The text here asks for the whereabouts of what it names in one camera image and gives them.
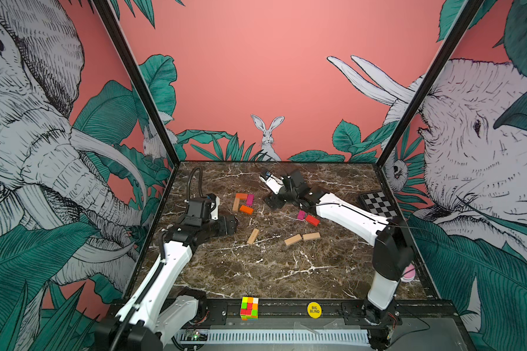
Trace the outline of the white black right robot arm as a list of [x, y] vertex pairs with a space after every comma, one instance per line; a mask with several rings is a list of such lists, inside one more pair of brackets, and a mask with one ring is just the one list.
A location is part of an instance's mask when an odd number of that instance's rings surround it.
[[264, 202], [271, 209], [291, 203], [308, 217], [328, 219], [373, 247], [375, 275], [360, 315], [372, 326], [395, 324], [395, 293], [414, 259], [414, 242], [403, 231], [403, 222], [372, 214], [322, 187], [312, 187], [298, 170], [279, 177], [264, 170], [259, 178], [270, 189]]

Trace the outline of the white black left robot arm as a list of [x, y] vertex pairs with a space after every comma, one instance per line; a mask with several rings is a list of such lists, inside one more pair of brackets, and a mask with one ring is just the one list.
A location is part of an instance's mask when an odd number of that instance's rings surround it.
[[163, 350], [179, 330], [201, 313], [203, 295], [186, 292], [169, 307], [164, 304], [178, 276], [200, 245], [211, 238], [234, 235], [238, 219], [220, 214], [220, 199], [213, 193], [193, 197], [186, 189], [186, 209], [168, 232], [161, 235], [159, 255], [140, 284], [112, 318], [95, 330], [95, 350]]

